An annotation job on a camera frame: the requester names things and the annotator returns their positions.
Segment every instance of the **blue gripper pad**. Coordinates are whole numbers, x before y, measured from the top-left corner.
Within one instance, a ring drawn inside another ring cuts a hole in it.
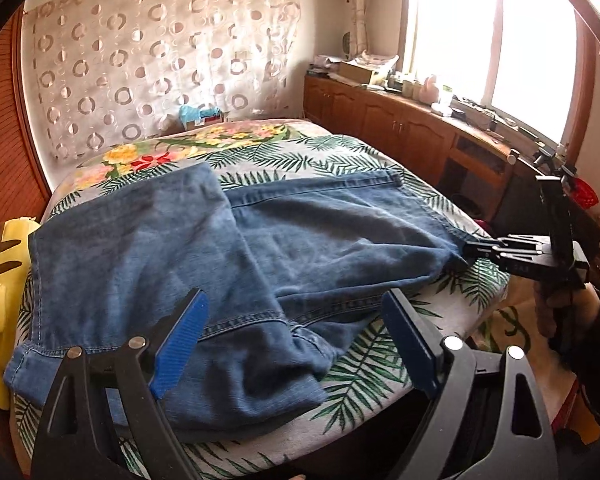
[[[438,374],[443,359],[440,332],[422,319],[397,288],[382,295],[380,314],[413,387],[429,399],[435,398],[440,390]]]
[[[178,384],[208,315],[208,298],[199,290],[155,353],[154,376],[149,381],[149,389],[156,399],[163,398],[168,390]]]

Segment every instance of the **jeans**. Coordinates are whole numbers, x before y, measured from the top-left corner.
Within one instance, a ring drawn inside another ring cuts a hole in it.
[[[384,291],[461,270],[469,238],[391,171],[226,193],[206,164],[144,180],[31,234],[31,338],[4,379],[41,406],[68,348],[117,348],[198,286],[210,315],[166,416],[183,442],[264,434],[323,402]],[[109,404],[124,434],[117,392]]]

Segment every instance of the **window frame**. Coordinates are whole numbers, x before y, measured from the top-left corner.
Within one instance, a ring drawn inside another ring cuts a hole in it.
[[[402,53],[400,60],[402,61],[402,66],[398,66],[398,68],[402,68],[404,72],[412,72],[415,68],[413,66],[413,53],[418,33],[417,10],[417,0],[403,1],[402,16],[404,19],[401,20],[399,37],[399,48]],[[525,139],[529,139],[532,142],[541,142],[554,149],[558,149],[558,146],[563,146],[567,149],[568,159],[571,164],[573,164],[578,157],[589,120],[595,78],[596,51],[596,40],[593,37],[592,32],[575,9],[573,9],[573,12],[576,19],[576,62],[571,103],[560,142],[550,139],[518,118],[507,114],[506,111],[496,108],[491,104],[500,66],[500,53],[502,51],[504,0],[496,0],[496,16],[494,18],[493,39],[491,41],[489,71],[485,83],[484,94],[479,102],[481,106],[495,111],[503,119],[515,122],[517,126],[524,128],[533,136],[537,137],[537,140],[532,139],[522,132],[517,131],[515,128],[502,124],[498,129],[498,132],[504,133],[506,140],[510,142],[514,148],[522,147],[518,142],[520,136],[524,136]]]

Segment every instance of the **silver screw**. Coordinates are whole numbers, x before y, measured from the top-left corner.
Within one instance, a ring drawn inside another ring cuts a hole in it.
[[[129,340],[129,347],[133,348],[134,350],[138,350],[139,348],[142,348],[144,345],[146,345],[146,339],[144,339],[144,337],[142,337],[141,335],[132,337]]]
[[[66,351],[66,356],[69,359],[75,359],[77,357],[80,357],[82,355],[82,348],[80,348],[79,346],[72,346],[71,348],[69,348]]]
[[[514,359],[520,360],[525,356],[525,351],[519,346],[512,345],[507,348],[507,353]]]
[[[462,348],[462,339],[457,335],[450,335],[445,337],[442,341],[449,350],[459,350]]]

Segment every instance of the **pikachu plush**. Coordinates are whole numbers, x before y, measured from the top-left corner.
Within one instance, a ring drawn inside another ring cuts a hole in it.
[[[16,218],[0,224],[0,408],[8,410],[10,393],[2,381],[13,353],[16,322],[27,273],[31,266],[29,234],[40,225],[31,218]]]

